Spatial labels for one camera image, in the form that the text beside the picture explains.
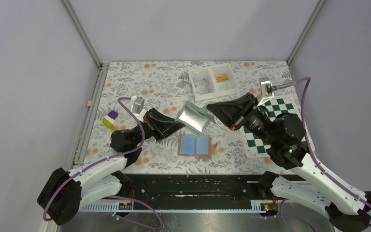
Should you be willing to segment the white VIP credit card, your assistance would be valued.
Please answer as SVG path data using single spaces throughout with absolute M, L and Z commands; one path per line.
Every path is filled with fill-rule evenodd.
M 195 92 L 200 95 L 211 93 L 209 82 L 206 78 L 198 80 L 194 83 Z

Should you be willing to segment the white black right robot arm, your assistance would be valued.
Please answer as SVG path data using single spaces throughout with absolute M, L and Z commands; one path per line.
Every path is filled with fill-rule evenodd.
M 305 187 L 266 171 L 258 180 L 260 197 L 298 202 L 320 213 L 343 232 L 361 232 L 370 226 L 371 191 L 347 184 L 312 157 L 309 146 L 303 142 L 306 131 L 297 114 L 281 113 L 270 119 L 265 104 L 251 93 L 232 101 L 210 103 L 207 109 L 230 130 L 249 130 L 268 144 L 266 153 L 277 166 L 311 184 Z

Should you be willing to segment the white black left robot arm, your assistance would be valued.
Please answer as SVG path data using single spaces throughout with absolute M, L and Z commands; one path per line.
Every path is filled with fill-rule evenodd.
M 160 142 L 183 127 L 183 123 L 152 108 L 136 127 L 112 132 L 110 146 L 117 154 L 69 171 L 54 170 L 37 198 L 44 220 L 63 225 L 88 204 L 109 196 L 129 196 L 131 180 L 122 170 L 137 161 L 143 142 L 151 137 Z

